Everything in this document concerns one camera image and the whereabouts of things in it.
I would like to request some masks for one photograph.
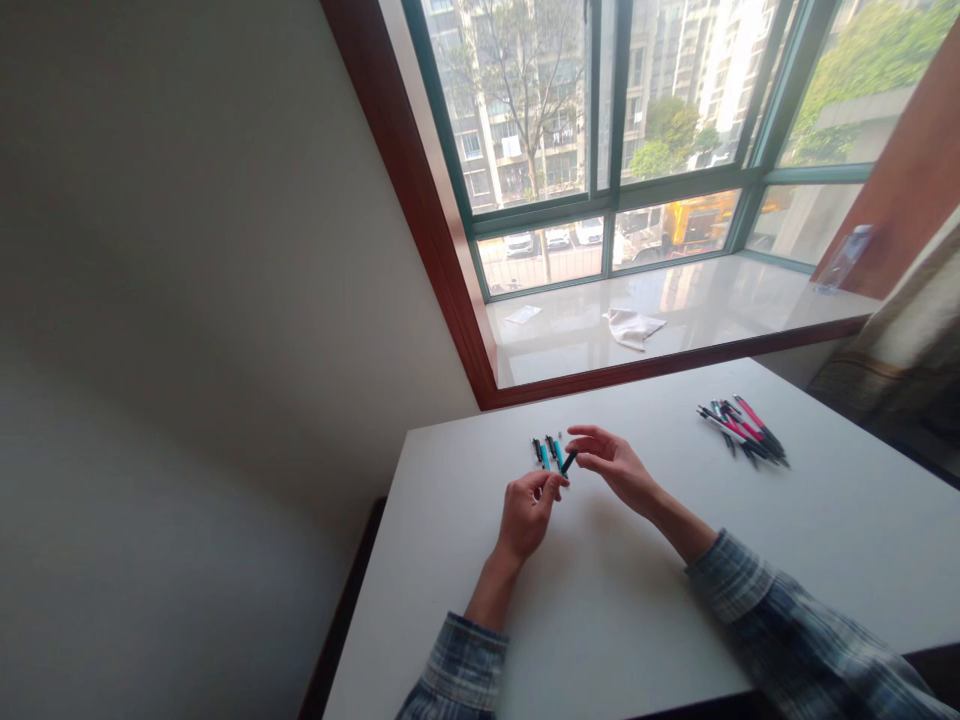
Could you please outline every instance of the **white wall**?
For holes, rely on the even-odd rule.
[[[315,0],[0,11],[0,714],[290,717],[477,412]]]

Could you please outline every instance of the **white cloth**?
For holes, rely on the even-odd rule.
[[[610,308],[603,317],[610,321],[610,333],[614,340],[640,352],[644,352],[644,338],[653,335],[667,324],[666,320],[648,318],[636,310],[623,310],[622,308]]]

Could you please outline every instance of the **finger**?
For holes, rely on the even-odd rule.
[[[567,428],[567,432],[571,435],[589,435],[603,443],[612,443],[619,440],[613,433],[607,432],[596,425],[571,425]]]
[[[532,492],[535,488],[542,488],[546,485],[547,480],[554,475],[558,478],[563,478],[563,475],[555,473],[552,470],[535,470],[524,475],[517,480],[516,483],[524,490],[530,490]]]
[[[591,453],[580,453],[577,455],[577,465],[582,467],[584,470],[592,470],[595,473],[600,475],[609,474],[614,472],[615,466],[612,462],[604,460],[601,457],[592,455]]]
[[[543,486],[543,498],[540,500],[540,504],[537,506],[542,508],[541,512],[545,512],[549,515],[550,507],[553,505],[553,501],[560,501],[560,485],[562,483],[563,475],[559,475],[558,473],[551,473],[550,477],[547,478],[547,482]]]
[[[573,450],[577,452],[590,452],[594,455],[603,455],[606,450],[606,445],[592,437],[574,438],[567,443],[563,451],[569,455]]]

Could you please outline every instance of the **plaid sleeve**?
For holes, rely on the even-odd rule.
[[[492,720],[509,638],[447,613],[419,682],[398,720]]]
[[[726,530],[687,574],[784,716],[960,718],[906,660]]]

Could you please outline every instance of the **parked car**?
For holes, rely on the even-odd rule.
[[[603,242],[603,220],[587,218],[577,223],[577,243],[579,245],[599,245]]]
[[[507,235],[503,239],[507,246],[507,257],[512,258],[518,255],[539,255],[540,242],[533,233],[519,233],[517,235]]]
[[[566,228],[550,228],[547,230],[548,250],[558,250],[572,246],[573,242],[570,240],[570,231]]]

